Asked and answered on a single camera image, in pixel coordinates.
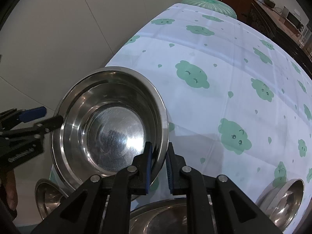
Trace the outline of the person's left hand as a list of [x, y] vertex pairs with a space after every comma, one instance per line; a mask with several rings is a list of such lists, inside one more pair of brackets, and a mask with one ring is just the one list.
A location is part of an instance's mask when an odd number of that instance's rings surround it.
[[13, 170], [9, 171], [6, 175], [5, 190], [8, 207], [15, 211], [18, 204], [18, 197], [15, 174]]

